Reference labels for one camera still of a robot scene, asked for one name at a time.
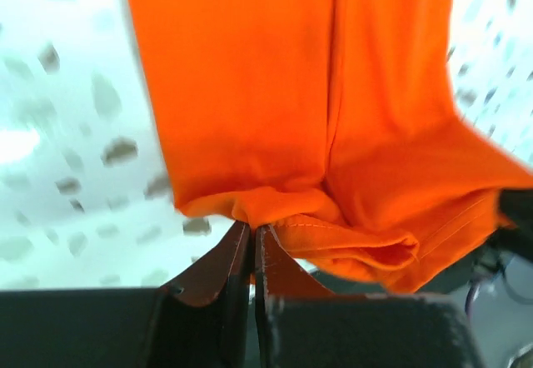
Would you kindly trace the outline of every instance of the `black surface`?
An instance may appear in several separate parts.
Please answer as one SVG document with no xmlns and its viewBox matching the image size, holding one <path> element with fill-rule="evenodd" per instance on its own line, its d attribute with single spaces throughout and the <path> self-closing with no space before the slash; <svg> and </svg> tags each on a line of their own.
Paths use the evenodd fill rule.
<svg viewBox="0 0 533 368">
<path fill-rule="evenodd" d="M 0 366 L 133 367 L 154 289 L 0 293 Z"/>
<path fill-rule="evenodd" d="M 266 301 L 270 367 L 483 368 L 464 314 L 423 297 Z"/>
<path fill-rule="evenodd" d="M 422 287 L 421 291 L 448 294 L 459 287 L 464 286 L 471 278 L 472 264 L 475 258 L 475 253 L 465 256 L 456 264 L 448 267 L 432 281 L 427 283 L 424 287 Z M 322 285 L 341 295 L 385 293 L 383 287 L 376 283 L 347 281 L 322 271 L 313 272 L 311 275 Z M 248 311 L 245 368 L 261 368 L 259 344 L 257 339 L 257 324 L 255 321 L 253 308 Z"/>
<path fill-rule="evenodd" d="M 165 297 L 154 317 L 157 322 L 151 344 L 144 346 L 147 358 L 137 366 L 225 368 L 219 348 L 225 293 L 205 307 L 184 306 L 172 297 Z"/>
</svg>

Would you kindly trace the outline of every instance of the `orange shirt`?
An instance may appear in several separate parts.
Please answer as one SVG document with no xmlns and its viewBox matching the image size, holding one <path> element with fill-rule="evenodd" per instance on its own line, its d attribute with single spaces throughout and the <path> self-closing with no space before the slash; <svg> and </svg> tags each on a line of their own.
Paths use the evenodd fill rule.
<svg viewBox="0 0 533 368">
<path fill-rule="evenodd" d="M 415 291 L 533 177 L 456 115 L 451 0 L 129 0 L 176 207 Z"/>
</svg>

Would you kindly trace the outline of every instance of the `stitched seam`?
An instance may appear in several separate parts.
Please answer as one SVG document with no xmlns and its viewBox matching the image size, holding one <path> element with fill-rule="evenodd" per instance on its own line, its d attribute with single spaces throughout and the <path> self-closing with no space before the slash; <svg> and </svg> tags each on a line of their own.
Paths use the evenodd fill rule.
<svg viewBox="0 0 533 368">
<path fill-rule="evenodd" d="M 458 231 L 460 231 L 461 229 L 463 229 L 465 226 L 470 225 L 473 221 L 477 220 L 480 216 L 484 216 L 485 214 L 486 214 L 486 212 L 483 212 L 483 213 L 481 213 L 480 215 L 473 217 L 471 220 L 469 220 L 469 221 L 466 222 L 465 224 L 461 225 L 459 228 L 457 228 L 455 231 L 453 231 L 450 235 L 448 235 L 447 237 L 445 237 L 444 239 L 442 239 L 442 241 L 440 241 L 437 245 L 435 245 L 435 247 L 433 247 L 431 250 L 429 250 L 429 251 L 427 251 L 425 254 L 423 254 L 423 255 L 420 257 L 420 261 L 422 261 L 425 257 L 427 257 L 428 255 L 430 255 L 434 250 L 436 250 L 437 248 L 439 248 L 439 246 L 441 246 L 442 243 L 444 243 L 445 241 L 447 241 L 448 239 L 450 239 L 450 238 L 451 238 L 452 236 L 454 236 Z"/>
<path fill-rule="evenodd" d="M 332 229 L 330 226 L 317 225 L 317 224 L 279 224 L 279 225 L 274 224 L 274 226 L 283 226 L 285 228 L 294 227 L 294 226 L 311 226 L 311 227 L 321 228 L 321 229 Z M 368 251 L 365 250 L 365 248 L 357 247 L 357 246 L 354 246 L 353 248 L 356 249 L 357 251 L 359 251 L 363 256 L 367 256 L 369 259 L 375 260 L 375 258 L 373 256 L 371 256 Z M 367 264 L 368 266 L 371 266 L 370 264 L 368 264 L 366 262 L 363 262 L 363 261 L 359 261 L 359 262 L 361 264 Z"/>
<path fill-rule="evenodd" d="M 459 218 L 460 216 L 464 215 L 467 211 L 471 210 L 472 208 L 474 208 L 475 206 L 477 206 L 478 204 L 482 203 L 483 201 L 485 201 L 487 199 L 487 196 L 483 197 L 482 199 L 476 201 L 474 204 L 472 204 L 471 206 L 467 207 L 465 210 L 461 211 L 459 214 L 457 214 L 456 216 L 454 216 L 453 218 L 451 218 L 450 220 L 448 220 L 445 224 L 443 224 L 439 229 L 437 229 L 436 231 L 434 231 L 433 233 L 431 233 L 425 240 L 424 240 L 424 243 L 427 243 L 429 240 L 433 239 L 433 237 L 435 237 L 435 235 L 438 235 L 439 233 L 441 233 L 442 231 L 444 231 L 448 226 L 450 226 L 450 224 L 455 221 L 457 218 Z"/>
</svg>

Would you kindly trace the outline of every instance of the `black object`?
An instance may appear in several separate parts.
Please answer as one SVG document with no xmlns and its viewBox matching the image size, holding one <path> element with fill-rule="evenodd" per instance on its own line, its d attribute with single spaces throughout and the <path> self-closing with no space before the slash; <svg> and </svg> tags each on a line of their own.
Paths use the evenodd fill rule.
<svg viewBox="0 0 533 368">
<path fill-rule="evenodd" d="M 500 209 L 516 228 L 498 229 L 488 244 L 533 262 L 533 191 L 503 191 Z"/>
<path fill-rule="evenodd" d="M 445 298 L 339 296 L 241 222 L 157 289 L 0 293 L 0 366 L 241 368 L 254 269 L 263 368 L 483 366 Z"/>
</svg>

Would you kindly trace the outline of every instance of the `fabric fold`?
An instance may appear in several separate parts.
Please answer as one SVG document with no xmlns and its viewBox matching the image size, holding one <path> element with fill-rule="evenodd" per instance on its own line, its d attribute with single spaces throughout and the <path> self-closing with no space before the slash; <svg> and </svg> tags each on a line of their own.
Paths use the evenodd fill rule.
<svg viewBox="0 0 533 368">
<path fill-rule="evenodd" d="M 456 115 L 452 0 L 128 0 L 175 205 L 416 291 L 533 177 Z"/>
</svg>

